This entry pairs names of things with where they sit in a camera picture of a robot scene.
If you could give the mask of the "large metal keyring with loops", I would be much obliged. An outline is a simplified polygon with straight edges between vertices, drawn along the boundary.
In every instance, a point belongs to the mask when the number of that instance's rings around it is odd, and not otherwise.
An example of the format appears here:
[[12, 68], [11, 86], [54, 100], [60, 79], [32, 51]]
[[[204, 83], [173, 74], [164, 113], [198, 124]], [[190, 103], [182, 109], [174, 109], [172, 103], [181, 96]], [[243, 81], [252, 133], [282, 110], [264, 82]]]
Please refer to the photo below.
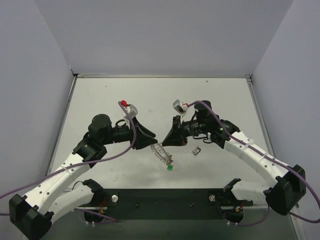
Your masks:
[[160, 160], [163, 164], [165, 165], [172, 165], [173, 163], [173, 160], [170, 160], [169, 159], [169, 154], [165, 149], [164, 147], [162, 146], [162, 143], [155, 143], [155, 144], [152, 144], [150, 146], [151, 148], [151, 151], [153, 152], [153, 154], [156, 156], [156, 158], [158, 160]]

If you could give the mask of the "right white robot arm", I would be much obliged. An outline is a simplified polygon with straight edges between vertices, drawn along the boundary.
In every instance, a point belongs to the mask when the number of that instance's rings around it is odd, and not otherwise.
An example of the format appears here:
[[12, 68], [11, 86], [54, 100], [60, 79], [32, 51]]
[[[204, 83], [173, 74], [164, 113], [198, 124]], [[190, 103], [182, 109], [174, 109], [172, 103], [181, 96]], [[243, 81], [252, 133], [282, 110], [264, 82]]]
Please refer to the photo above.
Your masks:
[[235, 179], [225, 190], [231, 191], [238, 201], [252, 201], [268, 204], [280, 215], [287, 215], [306, 194], [305, 170], [299, 165], [293, 167], [273, 158], [258, 147], [236, 125], [212, 114], [207, 100], [194, 105], [190, 121], [184, 121], [188, 105], [176, 100], [173, 108], [178, 115], [173, 117], [172, 128], [162, 141], [164, 147], [182, 147], [188, 138], [199, 139], [202, 135], [206, 144], [216, 144], [228, 151], [258, 173], [264, 183]]

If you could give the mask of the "small silver key clip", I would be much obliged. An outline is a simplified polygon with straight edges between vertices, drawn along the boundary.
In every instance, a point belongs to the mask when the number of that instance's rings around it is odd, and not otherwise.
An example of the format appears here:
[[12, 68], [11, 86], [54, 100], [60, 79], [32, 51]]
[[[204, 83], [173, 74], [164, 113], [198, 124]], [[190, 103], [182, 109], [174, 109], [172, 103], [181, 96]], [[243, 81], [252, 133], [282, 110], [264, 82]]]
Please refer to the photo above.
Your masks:
[[202, 149], [199, 146], [196, 146], [196, 148], [192, 150], [192, 154], [194, 156], [197, 156], [201, 152], [201, 150]]

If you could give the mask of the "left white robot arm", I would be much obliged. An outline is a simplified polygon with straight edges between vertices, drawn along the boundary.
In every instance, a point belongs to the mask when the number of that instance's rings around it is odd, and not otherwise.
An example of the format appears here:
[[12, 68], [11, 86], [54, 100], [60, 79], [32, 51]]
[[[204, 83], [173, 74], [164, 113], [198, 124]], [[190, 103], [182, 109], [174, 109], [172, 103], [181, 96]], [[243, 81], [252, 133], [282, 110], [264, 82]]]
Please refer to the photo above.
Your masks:
[[141, 125], [134, 113], [126, 114], [123, 121], [123, 125], [112, 125], [108, 115], [96, 115], [83, 139], [54, 172], [24, 195], [11, 197], [10, 221], [27, 239], [41, 239], [56, 220], [83, 204], [101, 203], [103, 188], [92, 179], [69, 193], [63, 191], [107, 154], [106, 145], [129, 142], [129, 149], [141, 150], [157, 143], [155, 133]]

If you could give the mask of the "green key tag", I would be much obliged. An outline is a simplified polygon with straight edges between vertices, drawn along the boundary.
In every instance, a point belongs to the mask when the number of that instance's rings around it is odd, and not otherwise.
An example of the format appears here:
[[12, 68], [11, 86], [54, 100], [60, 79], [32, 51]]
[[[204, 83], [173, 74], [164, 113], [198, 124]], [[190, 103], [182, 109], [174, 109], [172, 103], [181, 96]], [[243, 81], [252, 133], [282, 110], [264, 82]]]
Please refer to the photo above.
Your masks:
[[170, 165], [167, 166], [167, 170], [168, 170], [168, 171], [172, 171], [172, 170], [173, 170], [173, 167], [174, 167], [174, 166], [170, 164]]

